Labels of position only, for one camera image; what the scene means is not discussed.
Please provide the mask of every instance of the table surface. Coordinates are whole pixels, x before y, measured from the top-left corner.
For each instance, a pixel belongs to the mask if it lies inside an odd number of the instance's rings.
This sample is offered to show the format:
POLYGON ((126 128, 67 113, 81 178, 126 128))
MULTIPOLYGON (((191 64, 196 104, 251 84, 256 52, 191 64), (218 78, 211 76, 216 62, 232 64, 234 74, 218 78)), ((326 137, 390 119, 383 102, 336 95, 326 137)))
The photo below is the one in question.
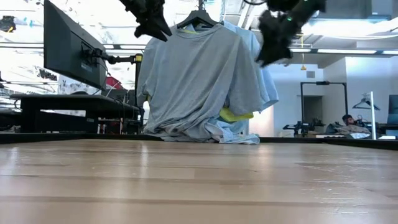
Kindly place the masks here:
POLYGON ((74 140, 0 146, 0 223, 395 223, 398 152, 74 140))

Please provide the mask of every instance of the person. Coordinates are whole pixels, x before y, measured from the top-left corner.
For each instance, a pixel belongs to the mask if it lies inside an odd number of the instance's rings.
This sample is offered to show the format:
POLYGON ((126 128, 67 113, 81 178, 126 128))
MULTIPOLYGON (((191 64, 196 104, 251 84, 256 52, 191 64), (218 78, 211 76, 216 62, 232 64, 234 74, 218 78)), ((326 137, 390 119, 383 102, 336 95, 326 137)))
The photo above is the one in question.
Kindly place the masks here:
POLYGON ((344 121, 346 126, 337 128, 337 133, 340 133, 340 134, 353 134, 353 133, 370 134, 371 133, 367 128, 359 125, 358 122, 350 114, 344 115, 342 117, 342 120, 344 121))
POLYGON ((342 117, 343 122, 345 123, 345 125, 356 125, 356 121, 355 119, 350 115, 350 114, 346 114, 342 117))

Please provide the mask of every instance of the shirt sleeve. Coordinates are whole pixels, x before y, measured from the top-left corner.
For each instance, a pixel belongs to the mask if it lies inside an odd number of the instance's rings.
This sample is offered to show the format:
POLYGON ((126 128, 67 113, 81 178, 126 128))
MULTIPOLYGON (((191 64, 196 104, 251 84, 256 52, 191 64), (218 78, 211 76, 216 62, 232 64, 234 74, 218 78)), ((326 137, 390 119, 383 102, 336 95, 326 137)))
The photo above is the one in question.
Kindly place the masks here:
POLYGON ((154 61, 155 61, 155 47, 151 43, 147 44, 145 48, 144 55, 142 56, 141 69, 138 76, 137 84, 137 105, 142 107, 144 102, 150 98, 150 93, 148 90, 148 79, 153 73, 154 61))
POLYGON ((262 98, 257 83, 260 70, 243 40, 239 42, 233 79, 227 101, 236 116, 262 111, 262 98))
MULTIPOLYGON (((261 50, 261 46, 259 41, 257 40, 257 37, 251 33, 251 52, 253 55, 253 58, 257 58, 260 50, 261 50)), ((276 90, 275 87, 275 83, 274 80, 271 77, 271 74, 268 71, 268 66, 264 67, 261 69, 261 73, 262 73, 262 81, 264 82, 264 87, 266 89, 267 92, 267 96, 269 101, 266 103, 266 108, 269 106, 274 105, 275 103, 277 103, 279 101, 279 96, 278 96, 278 92, 276 90)))

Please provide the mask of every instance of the hanger on stand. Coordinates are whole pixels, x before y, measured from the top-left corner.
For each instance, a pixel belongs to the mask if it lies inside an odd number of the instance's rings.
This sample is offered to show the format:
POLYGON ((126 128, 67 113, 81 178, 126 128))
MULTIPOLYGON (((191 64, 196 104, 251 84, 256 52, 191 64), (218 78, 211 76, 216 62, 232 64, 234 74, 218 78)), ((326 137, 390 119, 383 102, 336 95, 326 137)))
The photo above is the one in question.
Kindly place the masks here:
POLYGON ((189 24, 192 24, 194 27, 199 24, 204 24, 209 27, 215 26, 218 22, 211 19, 206 12, 206 9, 203 7, 205 1, 206 0, 199 0, 198 10, 192 11, 184 21, 177 24, 177 28, 184 28, 189 24))
MULTIPOLYGON (((369 99, 368 94, 364 94, 361 102, 355 104, 353 106, 353 109, 367 109, 367 110, 370 110, 371 109, 370 106, 371 106, 371 100, 369 99)), ((378 106, 376 106, 376 105, 374 105, 374 109, 377 110, 377 111, 380 110, 380 108, 378 106)))

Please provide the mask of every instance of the wooden table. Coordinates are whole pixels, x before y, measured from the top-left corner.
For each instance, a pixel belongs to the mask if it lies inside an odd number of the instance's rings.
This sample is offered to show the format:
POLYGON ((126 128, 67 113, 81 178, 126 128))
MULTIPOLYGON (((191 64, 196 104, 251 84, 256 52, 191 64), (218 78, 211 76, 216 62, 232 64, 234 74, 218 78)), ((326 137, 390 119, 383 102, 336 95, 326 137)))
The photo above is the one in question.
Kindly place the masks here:
POLYGON ((73 140, 0 146, 0 223, 395 223, 398 152, 73 140))

